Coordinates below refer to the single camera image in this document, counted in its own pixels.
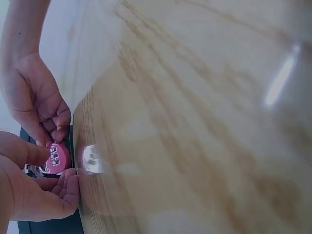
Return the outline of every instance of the wood grain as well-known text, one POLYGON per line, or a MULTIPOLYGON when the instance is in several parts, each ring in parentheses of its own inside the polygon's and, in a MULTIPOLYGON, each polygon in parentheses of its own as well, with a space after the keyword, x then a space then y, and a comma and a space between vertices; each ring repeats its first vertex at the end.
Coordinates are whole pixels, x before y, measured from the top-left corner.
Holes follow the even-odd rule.
POLYGON ((86 234, 311 233, 312 9, 295 2, 81 1, 60 89, 86 234))

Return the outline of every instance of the forearm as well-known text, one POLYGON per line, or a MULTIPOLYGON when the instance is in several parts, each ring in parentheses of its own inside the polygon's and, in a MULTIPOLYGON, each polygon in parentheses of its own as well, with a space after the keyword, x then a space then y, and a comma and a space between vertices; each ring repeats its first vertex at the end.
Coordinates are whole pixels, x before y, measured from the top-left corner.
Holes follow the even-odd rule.
POLYGON ((2 33, 1 53, 14 60, 39 51, 50 0, 11 0, 2 33))

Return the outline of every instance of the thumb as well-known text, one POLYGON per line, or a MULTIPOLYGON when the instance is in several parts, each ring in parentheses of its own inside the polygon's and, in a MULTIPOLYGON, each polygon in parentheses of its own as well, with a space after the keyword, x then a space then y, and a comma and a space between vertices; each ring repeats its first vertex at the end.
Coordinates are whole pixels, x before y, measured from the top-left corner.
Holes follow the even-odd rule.
POLYGON ((42 165, 49 158, 49 150, 23 141, 17 135, 0 132, 0 154, 7 157, 21 169, 25 164, 42 165))
POLYGON ((21 124, 25 131, 36 141, 37 145, 46 147, 52 140, 41 124, 35 110, 13 111, 12 116, 21 124))

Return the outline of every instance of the hand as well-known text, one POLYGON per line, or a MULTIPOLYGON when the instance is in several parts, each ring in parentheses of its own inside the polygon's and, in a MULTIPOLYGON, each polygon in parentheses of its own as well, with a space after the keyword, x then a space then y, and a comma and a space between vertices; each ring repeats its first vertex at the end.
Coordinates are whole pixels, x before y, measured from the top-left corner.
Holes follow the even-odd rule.
POLYGON ((79 185, 75 169, 64 171, 60 179, 30 178, 22 171, 26 163, 41 165, 48 157, 47 149, 0 132, 0 205, 10 210, 11 220, 61 219, 77 209, 79 185))
POLYGON ((1 82, 12 117, 37 144, 48 146, 68 136, 70 110, 39 53, 2 62, 1 82))

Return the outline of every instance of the finger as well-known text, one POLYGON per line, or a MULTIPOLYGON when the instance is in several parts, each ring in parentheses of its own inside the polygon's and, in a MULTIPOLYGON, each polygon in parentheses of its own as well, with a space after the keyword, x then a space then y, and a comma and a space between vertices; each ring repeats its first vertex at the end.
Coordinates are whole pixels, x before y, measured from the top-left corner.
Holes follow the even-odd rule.
POLYGON ((55 126, 54 122, 51 119, 42 122, 42 125, 48 133, 51 133, 52 131, 57 129, 57 127, 55 126))
POLYGON ((65 181, 63 183, 63 188, 58 195, 61 199, 63 199, 65 197, 65 195, 67 193, 69 180, 70 180, 71 176, 74 176, 74 175, 76 175, 76 170, 73 168, 65 171, 65 181))
POLYGON ((68 180, 67 193, 63 198, 64 206, 68 206, 67 209, 76 210, 79 204, 79 181, 78 176, 73 175, 68 180))
POLYGON ((64 141, 69 135, 69 126, 64 127, 59 130, 55 130, 51 133, 51 137, 55 143, 60 143, 64 141))
POLYGON ((50 152, 46 148, 23 141, 17 135, 0 132, 0 154, 12 160, 21 169, 25 164, 42 165, 50 152))
POLYGON ((77 175, 71 175, 68 179, 68 187, 63 199, 51 192, 45 192, 44 196, 43 211, 49 211, 48 217, 45 217, 44 220, 61 219, 72 215, 78 207, 80 197, 77 175))
POLYGON ((45 191, 51 191, 59 181, 57 178, 32 178, 32 180, 45 191))
POLYGON ((57 129, 60 129, 68 127, 71 122, 71 118, 70 110, 65 101, 63 101, 57 110, 57 116, 53 118, 53 122, 55 123, 57 129))
POLYGON ((53 122, 55 123, 56 131, 51 132, 51 137, 56 143, 59 143, 68 137, 71 122, 70 110, 64 101, 58 107, 57 116, 53 118, 53 122))
POLYGON ((26 132, 41 146, 46 146, 51 141, 50 136, 40 123, 35 110, 12 114, 13 118, 21 124, 26 132))
POLYGON ((59 196, 60 192, 63 189, 63 185, 65 182, 65 174, 66 174, 66 170, 63 171, 62 175, 60 176, 58 183, 56 184, 56 186, 51 190, 52 193, 56 194, 57 196, 59 196))

